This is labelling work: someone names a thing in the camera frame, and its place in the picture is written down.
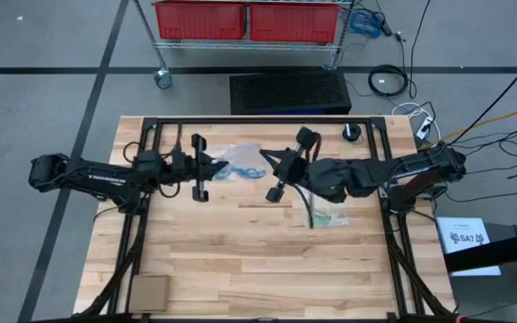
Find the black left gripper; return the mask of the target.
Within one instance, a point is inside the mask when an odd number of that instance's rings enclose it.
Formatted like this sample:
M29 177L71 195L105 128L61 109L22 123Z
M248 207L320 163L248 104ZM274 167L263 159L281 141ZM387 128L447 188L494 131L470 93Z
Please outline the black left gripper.
M210 179L215 180L214 176L217 172L224 168L230 169L229 162L221 158L205 155L206 139L199 134L191 136L191 146L195 150L195 156L191 157L188 162L188 174L195 180L195 186L192 188L192 197L197 202L207 202L208 192L204 187L204 166L211 167Z

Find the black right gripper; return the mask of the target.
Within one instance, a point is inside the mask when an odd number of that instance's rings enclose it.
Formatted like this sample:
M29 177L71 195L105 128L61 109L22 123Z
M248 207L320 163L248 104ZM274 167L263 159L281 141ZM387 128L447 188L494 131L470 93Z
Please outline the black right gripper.
M261 149L259 151L259 154L267 161L267 163L272 167L273 169L273 175L278 179L278 182L276 185L269 189L266 195L266 200L272 203L278 203L283 194L284 194L284 187L286 184L297 184L300 183L302 179L297 183L288 183L281 180L278 173L284 173L285 172L285 166L284 166L284 158L287 155L293 154L302 157L302 154L304 152L309 152L311 148L316 144L317 142L317 136L313 131L311 131L307 127L302 127L298 134L296 135L296 141L298 143L297 147L294 149L285 148L284 150L264 150Z

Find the black perforated metal box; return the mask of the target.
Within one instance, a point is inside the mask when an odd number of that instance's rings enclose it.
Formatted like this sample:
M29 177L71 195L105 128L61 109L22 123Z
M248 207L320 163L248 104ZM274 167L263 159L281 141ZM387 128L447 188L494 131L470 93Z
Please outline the black perforated metal box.
M337 72L237 75L229 86L233 115L347 115L352 108Z

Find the grey cart caster wheel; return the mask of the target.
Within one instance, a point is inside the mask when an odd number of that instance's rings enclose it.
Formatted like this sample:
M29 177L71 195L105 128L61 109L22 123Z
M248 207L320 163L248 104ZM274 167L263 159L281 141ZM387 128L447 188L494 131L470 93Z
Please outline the grey cart caster wheel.
M161 89L166 90L172 86L171 73L166 68L161 68L153 74L155 85Z

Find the red plastic bin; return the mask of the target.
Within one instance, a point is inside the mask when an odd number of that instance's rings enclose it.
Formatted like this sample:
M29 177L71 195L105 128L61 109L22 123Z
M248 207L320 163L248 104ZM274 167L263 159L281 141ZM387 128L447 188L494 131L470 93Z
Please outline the red plastic bin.
M161 39L242 39L245 4L162 1L152 3Z
M250 38L332 43L338 12L336 4L251 4Z

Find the brown cardboard piece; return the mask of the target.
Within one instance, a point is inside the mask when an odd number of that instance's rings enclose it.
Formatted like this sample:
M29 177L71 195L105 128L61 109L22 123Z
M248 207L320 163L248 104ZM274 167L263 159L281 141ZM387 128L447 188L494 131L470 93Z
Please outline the brown cardboard piece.
M137 275L128 310L132 313L164 313L168 309L170 282L168 275Z

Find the white power strip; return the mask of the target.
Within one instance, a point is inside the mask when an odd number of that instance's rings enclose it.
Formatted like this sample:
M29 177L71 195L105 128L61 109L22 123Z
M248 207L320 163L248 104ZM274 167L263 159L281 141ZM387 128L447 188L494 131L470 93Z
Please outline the white power strip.
M420 128L418 128L418 130L416 131L416 137L421 140L426 139L430 134L430 128L431 128L433 122L434 122L433 117L426 117L423 120Z

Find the black power adapter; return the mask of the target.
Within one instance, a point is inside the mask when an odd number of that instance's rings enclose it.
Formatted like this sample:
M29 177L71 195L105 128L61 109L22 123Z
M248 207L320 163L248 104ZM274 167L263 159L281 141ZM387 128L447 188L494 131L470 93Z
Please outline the black power adapter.
M386 37L390 37L393 34L393 32L392 32L389 24L386 22L385 15L381 12L374 12L373 16L376 19L378 27L380 28L381 32Z

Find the white printed paper sheet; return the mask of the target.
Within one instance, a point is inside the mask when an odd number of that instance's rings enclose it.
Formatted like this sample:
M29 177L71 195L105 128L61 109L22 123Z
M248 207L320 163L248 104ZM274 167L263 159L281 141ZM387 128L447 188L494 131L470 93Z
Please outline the white printed paper sheet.
M490 242L481 218L437 217L437 229L443 253L470 249ZM487 266L450 273L450 276L500 276L499 266Z

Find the black beam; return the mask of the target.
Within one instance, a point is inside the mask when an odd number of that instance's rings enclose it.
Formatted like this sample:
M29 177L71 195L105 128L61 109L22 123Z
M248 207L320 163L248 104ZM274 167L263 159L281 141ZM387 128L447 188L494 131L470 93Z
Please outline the black beam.
M446 254L444 261L449 272L517 262L517 236Z

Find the dark grey side table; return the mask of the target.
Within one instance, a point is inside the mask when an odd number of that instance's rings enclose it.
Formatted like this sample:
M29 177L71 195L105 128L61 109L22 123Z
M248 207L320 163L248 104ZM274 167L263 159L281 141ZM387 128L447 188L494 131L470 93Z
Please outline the dark grey side table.
M516 225L484 223L490 242L517 236ZM494 307L517 306L517 262L498 265L500 276L450 276L457 301L485 302Z

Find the black aluminium table frame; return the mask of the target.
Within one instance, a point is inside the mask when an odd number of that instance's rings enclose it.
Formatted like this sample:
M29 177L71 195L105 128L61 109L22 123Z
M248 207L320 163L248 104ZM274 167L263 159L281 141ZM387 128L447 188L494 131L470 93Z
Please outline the black aluminium table frame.
M198 133L213 146L295 146L302 125L322 134L320 158L368 158L369 139L350 144L342 122L323 117L280 123L265 119L204 118L183 126L183 149ZM147 218L140 275L171 278L168 310L156 318L385 319L398 312L379 198L349 197L347 226L309 230L302 200L287 187L279 204L265 199L276 178L207 183L209 202L192 200L191 186L173 199L158 193ZM93 223L73 309L88 308L112 276L124 217L109 211ZM416 269L433 294L453 310L449 276L434 222L409 214Z

